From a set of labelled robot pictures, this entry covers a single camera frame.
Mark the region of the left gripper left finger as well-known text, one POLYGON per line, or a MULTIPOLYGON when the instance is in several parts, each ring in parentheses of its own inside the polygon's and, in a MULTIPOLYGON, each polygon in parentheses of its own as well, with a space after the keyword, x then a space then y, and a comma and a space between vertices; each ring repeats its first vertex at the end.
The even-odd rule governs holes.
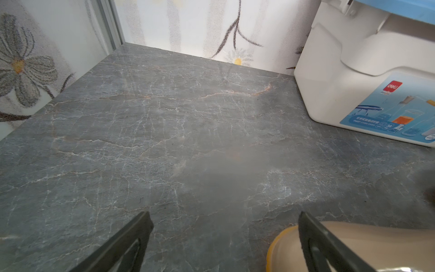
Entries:
POLYGON ((139 272, 153 229, 150 213, 140 212, 72 271, 139 272))

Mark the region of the tan rubber boot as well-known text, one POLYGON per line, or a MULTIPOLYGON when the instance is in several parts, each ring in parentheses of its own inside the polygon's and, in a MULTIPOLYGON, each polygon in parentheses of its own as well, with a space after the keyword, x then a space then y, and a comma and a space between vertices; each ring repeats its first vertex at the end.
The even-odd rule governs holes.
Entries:
MULTIPOLYGON (((432 272, 435 269, 435 232, 377 227, 344 222, 324 226, 350 250, 378 271, 432 272)), ((268 272, 305 272, 299 229, 282 231, 267 253, 268 272)))

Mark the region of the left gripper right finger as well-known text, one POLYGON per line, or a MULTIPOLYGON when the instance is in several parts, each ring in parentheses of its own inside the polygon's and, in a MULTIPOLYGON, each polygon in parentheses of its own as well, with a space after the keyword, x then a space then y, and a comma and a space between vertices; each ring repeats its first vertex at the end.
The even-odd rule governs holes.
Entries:
POLYGON ((298 223, 301 248, 310 272, 375 271, 309 213, 301 212, 298 223))

